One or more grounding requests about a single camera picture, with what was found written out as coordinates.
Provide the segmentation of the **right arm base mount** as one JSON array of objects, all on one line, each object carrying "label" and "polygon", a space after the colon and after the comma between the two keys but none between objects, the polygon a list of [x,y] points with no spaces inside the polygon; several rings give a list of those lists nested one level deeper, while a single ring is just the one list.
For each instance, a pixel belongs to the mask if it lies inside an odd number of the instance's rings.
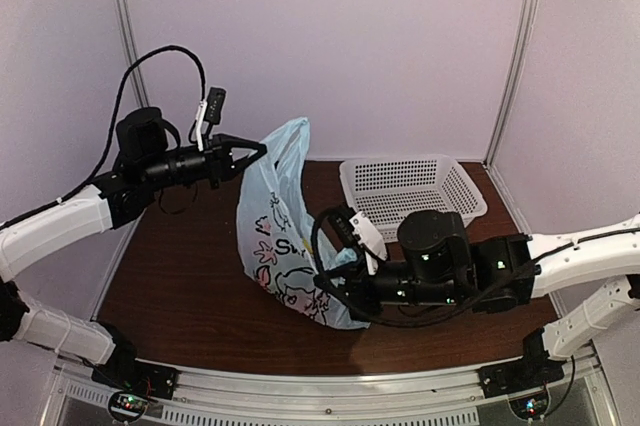
[{"label": "right arm base mount", "polygon": [[548,386],[564,378],[564,366],[554,361],[534,365],[521,358],[481,367],[478,376],[486,399],[506,396],[518,419],[533,422],[550,412]]}]

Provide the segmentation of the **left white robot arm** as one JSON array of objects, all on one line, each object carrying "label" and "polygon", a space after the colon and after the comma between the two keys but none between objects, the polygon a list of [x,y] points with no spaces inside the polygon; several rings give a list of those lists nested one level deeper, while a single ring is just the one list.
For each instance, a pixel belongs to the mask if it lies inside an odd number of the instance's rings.
[{"label": "left white robot arm", "polygon": [[135,221],[168,188],[203,180],[217,188],[263,157],[267,148],[214,133],[191,146],[171,148],[168,140],[179,134],[157,107],[128,114],[115,132],[119,151],[112,170],[89,180],[69,198],[1,227],[1,339],[22,340],[104,365],[106,375],[121,389],[133,390],[143,382],[144,370],[115,328],[42,304],[17,287],[16,277],[71,244]]}]

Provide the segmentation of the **light blue printed plastic bag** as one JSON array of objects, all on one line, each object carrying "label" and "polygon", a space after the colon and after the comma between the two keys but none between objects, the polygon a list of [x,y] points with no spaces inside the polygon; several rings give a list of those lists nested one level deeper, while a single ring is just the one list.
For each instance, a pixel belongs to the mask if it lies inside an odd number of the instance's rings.
[{"label": "light blue printed plastic bag", "polygon": [[302,172],[310,146],[310,124],[292,119],[262,143],[267,154],[243,174],[236,209],[238,253],[245,274],[283,306],[333,329],[360,330],[348,309],[319,289],[313,261],[309,214]]}]

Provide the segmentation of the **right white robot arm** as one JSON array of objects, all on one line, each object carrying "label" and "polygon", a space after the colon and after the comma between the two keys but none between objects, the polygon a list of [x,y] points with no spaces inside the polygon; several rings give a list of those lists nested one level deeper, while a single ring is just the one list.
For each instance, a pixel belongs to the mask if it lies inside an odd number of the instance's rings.
[{"label": "right white robot arm", "polygon": [[472,243],[457,213],[419,211],[401,223],[404,258],[391,261],[362,214],[348,225],[358,258],[342,288],[350,312],[375,322],[385,305],[509,311],[557,290],[600,280],[602,286],[559,320],[530,334],[513,365],[519,386],[535,386],[625,314],[639,306],[639,219],[560,235],[513,234]]}]

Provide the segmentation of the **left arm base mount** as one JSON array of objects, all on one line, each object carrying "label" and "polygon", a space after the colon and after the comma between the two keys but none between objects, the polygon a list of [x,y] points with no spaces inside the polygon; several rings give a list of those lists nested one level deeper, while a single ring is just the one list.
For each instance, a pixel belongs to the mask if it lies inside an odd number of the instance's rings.
[{"label": "left arm base mount", "polygon": [[118,423],[131,424],[142,419],[160,400],[171,400],[177,386],[178,370],[138,361],[131,372],[118,375],[106,365],[85,361],[91,379],[114,389],[107,400],[107,412]]}]

